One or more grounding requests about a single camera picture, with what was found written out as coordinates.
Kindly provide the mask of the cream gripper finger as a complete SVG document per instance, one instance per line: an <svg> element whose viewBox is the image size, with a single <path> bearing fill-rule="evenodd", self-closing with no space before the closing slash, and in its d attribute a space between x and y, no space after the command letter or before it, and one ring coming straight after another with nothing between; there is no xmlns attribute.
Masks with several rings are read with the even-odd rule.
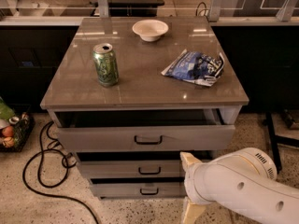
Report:
<svg viewBox="0 0 299 224"><path fill-rule="evenodd" d="M186 173L189 173L191 170L194 170L195 168L203 164L199 159L195 158L193 154L190 152L181 152L180 159L181 159L183 170Z"/></svg>
<svg viewBox="0 0 299 224"><path fill-rule="evenodd" d="M183 201L183 211L181 216L181 224L194 224L196 219L199 218L206 211L204 205L193 203L188 197Z"/></svg>

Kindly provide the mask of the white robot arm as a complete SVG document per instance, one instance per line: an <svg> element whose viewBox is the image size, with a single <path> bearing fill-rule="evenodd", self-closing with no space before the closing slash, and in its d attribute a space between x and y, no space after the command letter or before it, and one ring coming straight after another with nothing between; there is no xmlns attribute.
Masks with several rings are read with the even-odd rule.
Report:
<svg viewBox="0 0 299 224"><path fill-rule="evenodd" d="M247 147L209 162L180 154L187 196L181 224L194 224L211 203L261 224L299 224L299 189L277 182L277 168L258 148Z"/></svg>

